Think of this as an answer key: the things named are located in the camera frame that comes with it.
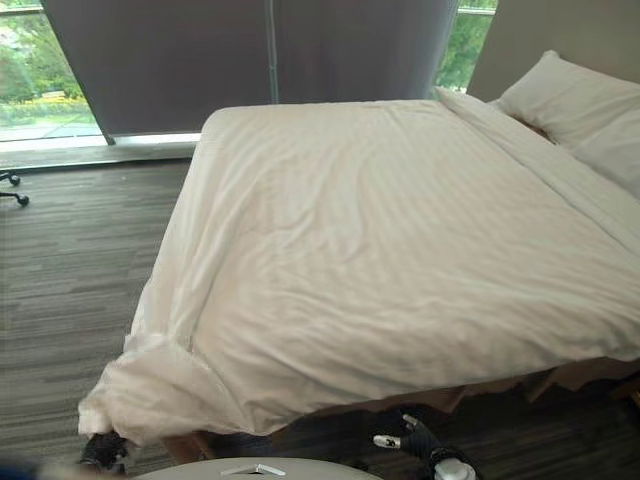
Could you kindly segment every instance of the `robotic hand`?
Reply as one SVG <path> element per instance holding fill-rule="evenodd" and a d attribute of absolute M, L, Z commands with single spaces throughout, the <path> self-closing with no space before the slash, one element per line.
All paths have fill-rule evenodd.
<path fill-rule="evenodd" d="M 430 480 L 482 480 L 462 452 L 443 446 L 436 436 L 418 419 L 403 415 L 409 434 L 404 437 L 376 435 L 373 443 L 381 448 L 402 450 L 420 458 Z"/>

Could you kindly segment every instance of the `gray curtain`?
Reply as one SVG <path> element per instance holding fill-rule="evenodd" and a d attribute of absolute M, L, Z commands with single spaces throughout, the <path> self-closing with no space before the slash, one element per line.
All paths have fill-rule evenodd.
<path fill-rule="evenodd" d="M 422 98 L 456 0 L 273 0 L 282 102 Z M 103 130 L 198 131 L 270 103 L 265 0 L 47 0 Z"/>
<path fill-rule="evenodd" d="M 424 98 L 457 0 L 275 0 L 283 102 Z"/>

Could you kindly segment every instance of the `white pillow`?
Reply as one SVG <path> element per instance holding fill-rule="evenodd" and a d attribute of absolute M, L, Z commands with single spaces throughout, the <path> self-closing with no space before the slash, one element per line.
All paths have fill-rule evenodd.
<path fill-rule="evenodd" d="M 572 153 L 640 200 L 640 110 L 618 118 Z"/>
<path fill-rule="evenodd" d="M 640 108 L 640 85 L 567 62 L 549 50 L 498 104 L 506 114 L 573 149 L 620 115 Z"/>

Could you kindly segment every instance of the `headboard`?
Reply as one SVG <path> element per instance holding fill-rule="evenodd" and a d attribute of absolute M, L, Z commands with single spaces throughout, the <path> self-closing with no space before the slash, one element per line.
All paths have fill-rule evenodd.
<path fill-rule="evenodd" d="M 640 83 L 640 0 L 500 0 L 468 93 L 498 98 L 546 50 Z"/>

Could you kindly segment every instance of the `floor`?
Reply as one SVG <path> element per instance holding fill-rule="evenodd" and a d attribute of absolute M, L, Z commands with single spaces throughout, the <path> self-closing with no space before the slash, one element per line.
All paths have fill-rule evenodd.
<path fill-rule="evenodd" d="M 77 459 L 77 403 L 122 348 L 187 168 L 148 162 L 25 174 L 19 190 L 32 203 L 0 202 L 0 456 Z M 409 411 L 463 448 L 488 479 L 640 478 L 638 411 L 608 400 L 608 388 L 555 389 L 534 405 L 517 391 L 482 396 L 453 416 Z M 413 478 L 416 462 L 368 445 L 372 433 L 396 425 L 398 411 L 356 412 L 306 419 L 274 438 L 211 442 L 225 456 L 360 458 L 371 473 Z M 131 473 L 171 464 L 153 446 Z"/>
<path fill-rule="evenodd" d="M 22 170 L 51 165 L 73 166 L 87 163 L 111 164 L 132 160 L 190 159 L 193 157 L 195 145 L 195 142 L 156 145 L 100 145 L 29 152 L 2 151 L 2 145 L 0 145 L 0 170 Z"/>

